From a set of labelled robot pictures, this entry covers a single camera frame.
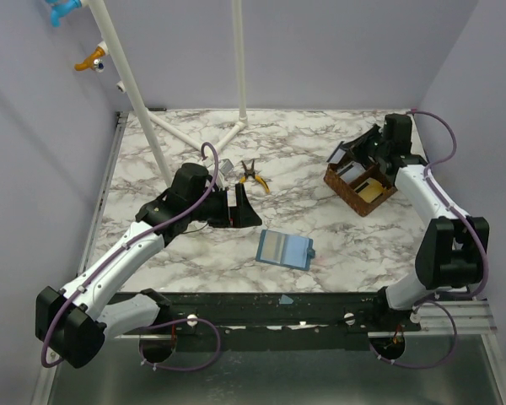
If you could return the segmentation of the gold striped credit card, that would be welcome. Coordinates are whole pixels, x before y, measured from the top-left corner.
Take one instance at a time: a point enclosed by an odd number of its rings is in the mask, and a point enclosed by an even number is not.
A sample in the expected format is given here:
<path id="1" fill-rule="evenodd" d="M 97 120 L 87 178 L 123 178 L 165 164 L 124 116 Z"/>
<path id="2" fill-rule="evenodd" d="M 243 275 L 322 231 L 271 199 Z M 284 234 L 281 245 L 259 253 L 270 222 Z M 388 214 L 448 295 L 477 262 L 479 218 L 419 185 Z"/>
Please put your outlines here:
<path id="1" fill-rule="evenodd" d="M 360 194 L 364 189 L 366 189 L 367 187 L 373 185 L 375 183 L 375 179 L 373 178 L 368 178 L 367 180 L 363 181 L 361 184 L 359 184 L 355 189 L 354 191 L 357 193 L 357 194 Z"/>

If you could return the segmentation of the gold VIP credit card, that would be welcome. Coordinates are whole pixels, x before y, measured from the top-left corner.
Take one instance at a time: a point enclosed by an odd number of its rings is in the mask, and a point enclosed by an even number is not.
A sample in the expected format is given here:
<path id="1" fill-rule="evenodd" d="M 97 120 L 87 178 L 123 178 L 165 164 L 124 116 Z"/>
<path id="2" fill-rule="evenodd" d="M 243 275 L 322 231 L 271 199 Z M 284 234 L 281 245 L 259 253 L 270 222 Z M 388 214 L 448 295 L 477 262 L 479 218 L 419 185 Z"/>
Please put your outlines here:
<path id="1" fill-rule="evenodd" d="M 380 197 L 385 191 L 383 185 L 375 180 L 375 183 L 366 189 L 364 189 L 360 194 L 358 194 L 365 202 L 372 203 L 378 197 Z"/>

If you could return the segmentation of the white grey striped card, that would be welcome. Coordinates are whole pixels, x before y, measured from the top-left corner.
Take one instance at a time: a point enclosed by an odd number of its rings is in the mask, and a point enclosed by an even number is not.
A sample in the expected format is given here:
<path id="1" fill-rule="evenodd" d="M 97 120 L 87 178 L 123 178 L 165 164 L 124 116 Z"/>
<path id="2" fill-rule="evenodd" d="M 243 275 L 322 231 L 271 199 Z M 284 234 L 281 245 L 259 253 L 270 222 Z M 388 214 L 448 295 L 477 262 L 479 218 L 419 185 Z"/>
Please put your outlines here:
<path id="1" fill-rule="evenodd" d="M 327 164 L 338 164 L 342 158 L 344 157 L 346 153 L 346 149 L 344 148 L 344 143 L 339 143 L 332 153 L 330 154 L 329 158 L 326 160 Z"/>

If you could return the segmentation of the blue card holder wallet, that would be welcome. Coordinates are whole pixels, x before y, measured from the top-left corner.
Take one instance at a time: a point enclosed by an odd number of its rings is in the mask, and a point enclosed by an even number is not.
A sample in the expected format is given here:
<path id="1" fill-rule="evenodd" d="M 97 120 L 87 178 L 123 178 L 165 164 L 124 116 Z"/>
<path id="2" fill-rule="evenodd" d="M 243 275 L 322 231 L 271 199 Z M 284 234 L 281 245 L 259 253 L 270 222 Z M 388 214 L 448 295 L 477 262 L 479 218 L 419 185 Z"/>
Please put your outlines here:
<path id="1" fill-rule="evenodd" d="M 308 237 L 269 229 L 261 232 L 256 253 L 257 262 L 309 271 L 314 258 L 314 241 Z"/>

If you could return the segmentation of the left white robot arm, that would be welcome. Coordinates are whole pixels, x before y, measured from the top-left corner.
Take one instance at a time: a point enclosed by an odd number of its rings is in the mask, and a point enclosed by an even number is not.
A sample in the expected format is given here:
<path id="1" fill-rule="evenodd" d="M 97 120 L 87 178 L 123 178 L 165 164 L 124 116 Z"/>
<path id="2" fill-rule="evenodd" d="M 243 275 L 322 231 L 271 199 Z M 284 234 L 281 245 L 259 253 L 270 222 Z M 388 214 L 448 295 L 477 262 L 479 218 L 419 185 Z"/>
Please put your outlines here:
<path id="1" fill-rule="evenodd" d="M 182 165 L 170 188 L 141 206 L 125 234 L 92 267 L 60 289 L 45 287 L 35 300 L 35 335 L 43 343 L 41 363 L 52 349 L 78 369 L 90 362 L 106 339 L 146 327 L 163 332 L 170 313 L 154 292 L 138 293 L 113 305 L 118 289 L 151 257 L 162 251 L 192 222 L 216 229 L 260 226 L 243 184 L 234 187 L 236 204 L 215 175 L 193 163 Z"/>

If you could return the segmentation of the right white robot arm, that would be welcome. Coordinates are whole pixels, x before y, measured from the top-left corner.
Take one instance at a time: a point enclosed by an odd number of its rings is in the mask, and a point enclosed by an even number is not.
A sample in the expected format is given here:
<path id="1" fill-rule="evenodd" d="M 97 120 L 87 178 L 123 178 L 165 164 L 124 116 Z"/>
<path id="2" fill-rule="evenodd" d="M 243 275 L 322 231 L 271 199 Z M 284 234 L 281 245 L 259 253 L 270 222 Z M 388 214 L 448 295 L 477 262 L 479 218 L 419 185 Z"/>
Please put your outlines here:
<path id="1" fill-rule="evenodd" d="M 351 161 L 365 169 L 378 168 L 426 226 L 413 272 L 386 287 L 385 302 L 370 312 L 373 324 L 383 331 L 400 323 L 401 311 L 435 292 L 444 289 L 470 299 L 485 289 L 489 278 L 489 223 L 459 207 L 434 178 L 434 164 L 412 152 L 414 114 L 388 114 L 383 125 L 373 125 L 341 146 Z"/>

